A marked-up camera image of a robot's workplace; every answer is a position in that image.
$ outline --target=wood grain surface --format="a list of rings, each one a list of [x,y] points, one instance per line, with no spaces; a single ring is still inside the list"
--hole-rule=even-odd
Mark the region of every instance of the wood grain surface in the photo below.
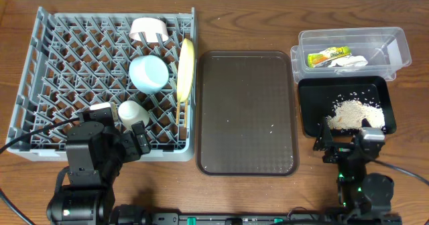
[[[199,55],[209,50],[279,50],[286,54],[307,29],[398,26],[412,65],[389,82],[397,131],[380,160],[429,178],[429,0],[8,0],[0,26],[0,141],[4,144],[25,55],[39,6],[50,13],[188,13],[196,8]],[[295,206],[336,206],[336,166],[313,152],[298,115],[300,166],[291,177],[209,177],[189,162],[128,163],[115,182],[116,204],[182,212],[286,213]],[[46,206],[66,163],[30,162],[8,152],[0,159],[0,186],[36,224],[48,224]],[[395,181],[393,212],[404,224],[429,217],[429,187],[376,164],[369,172]],[[0,224],[23,224],[3,203]]]
[[[0,21],[1,21],[1,18],[3,17],[3,12],[5,11],[5,8],[6,8],[6,3],[7,3],[7,0],[0,0]]]

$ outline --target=yellow plate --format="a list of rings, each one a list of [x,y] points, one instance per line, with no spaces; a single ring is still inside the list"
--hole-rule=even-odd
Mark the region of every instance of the yellow plate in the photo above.
[[[177,101],[179,103],[188,99],[194,80],[194,44],[188,39],[182,42],[179,57],[179,70],[177,71]]]

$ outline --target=clear plastic container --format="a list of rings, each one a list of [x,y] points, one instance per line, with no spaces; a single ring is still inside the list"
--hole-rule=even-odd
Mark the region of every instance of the clear plastic container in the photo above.
[[[369,27],[301,31],[299,46],[290,50],[295,82],[303,78],[381,76],[390,81],[396,71],[411,64],[404,31],[399,27]],[[364,67],[310,68],[307,55],[330,47],[348,46],[353,56],[364,56]]]

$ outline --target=green connector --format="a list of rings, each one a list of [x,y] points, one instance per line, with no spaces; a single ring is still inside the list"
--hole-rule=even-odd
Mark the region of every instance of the green connector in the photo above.
[[[188,218],[188,225],[196,225],[196,218]]]

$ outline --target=plastic rack grid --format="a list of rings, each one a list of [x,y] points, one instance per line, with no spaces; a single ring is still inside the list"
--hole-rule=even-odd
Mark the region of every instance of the plastic rack grid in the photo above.
[[[134,19],[154,17],[166,22],[170,38],[158,43],[130,39]],[[176,79],[180,46],[190,39],[198,53],[196,17],[191,14],[49,14],[40,7],[25,60],[7,142],[23,134],[76,117],[90,105],[134,100],[150,114],[146,127],[152,152],[141,161],[188,161],[194,154],[195,82],[176,125]],[[170,79],[157,94],[139,92],[130,81],[128,67],[138,56],[155,55],[168,64]],[[66,132],[75,124],[34,135],[9,148],[32,161],[66,161]],[[115,124],[121,131],[125,127]]]

